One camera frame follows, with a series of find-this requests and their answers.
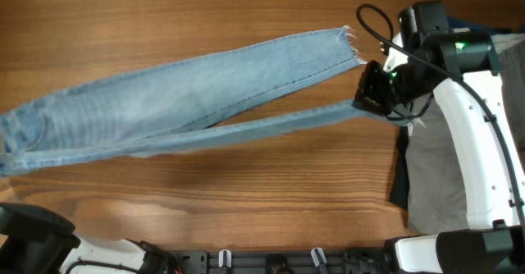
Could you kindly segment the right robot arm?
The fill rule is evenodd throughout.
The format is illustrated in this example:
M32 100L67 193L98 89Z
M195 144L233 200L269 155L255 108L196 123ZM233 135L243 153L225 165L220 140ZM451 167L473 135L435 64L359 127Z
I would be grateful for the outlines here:
M455 30L440 1L398 16L381 38L386 62L369 62L354 104L394 122L427 96L444 114L467 197L468 228L387 240L386 273L521 273L524 174L505 115L501 65L485 31Z

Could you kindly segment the light blue denim jeans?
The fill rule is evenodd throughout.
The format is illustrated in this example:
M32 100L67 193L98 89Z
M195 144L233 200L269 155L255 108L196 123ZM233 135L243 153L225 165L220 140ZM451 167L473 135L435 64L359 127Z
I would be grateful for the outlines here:
M362 116L351 100L227 125L241 112L362 65L345 27L293 34L57 91L1 116L1 173L149 157Z

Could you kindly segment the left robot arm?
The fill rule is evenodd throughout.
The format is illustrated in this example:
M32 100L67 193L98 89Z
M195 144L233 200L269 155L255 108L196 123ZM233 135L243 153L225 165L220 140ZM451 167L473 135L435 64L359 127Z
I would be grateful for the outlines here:
M1 203L1 272L13 274L180 274L178 258L150 243L75 233L61 215L35 205Z

